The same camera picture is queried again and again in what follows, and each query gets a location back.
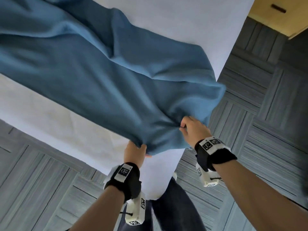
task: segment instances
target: dark jeans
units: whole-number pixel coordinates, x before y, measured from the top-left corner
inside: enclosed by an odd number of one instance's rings
[[[152,231],[152,208],[162,231],[206,231],[194,204],[173,178],[158,200],[146,202],[143,224],[130,226],[123,214],[118,231]]]

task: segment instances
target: wooden furniture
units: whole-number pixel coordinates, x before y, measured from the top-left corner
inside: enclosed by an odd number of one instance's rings
[[[308,0],[255,0],[248,16],[291,39],[308,28]]]

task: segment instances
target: person's right hand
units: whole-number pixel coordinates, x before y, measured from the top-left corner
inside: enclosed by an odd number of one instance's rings
[[[185,116],[181,121],[180,131],[186,142],[195,148],[195,145],[207,137],[211,137],[210,129],[192,116]]]

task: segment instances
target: floor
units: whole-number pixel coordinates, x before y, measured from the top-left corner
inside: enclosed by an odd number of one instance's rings
[[[219,81],[210,129],[238,160],[308,208],[308,31],[287,41],[247,18]],[[254,230],[221,183],[203,188],[187,149],[177,182],[208,230]],[[102,193],[105,175],[0,121],[0,230],[65,230]]]

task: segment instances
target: person's left hand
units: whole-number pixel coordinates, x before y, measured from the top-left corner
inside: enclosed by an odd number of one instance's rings
[[[142,144],[141,147],[138,148],[132,141],[129,141],[124,151],[124,163],[131,162],[137,165],[138,168],[141,168],[146,150],[147,145]]]

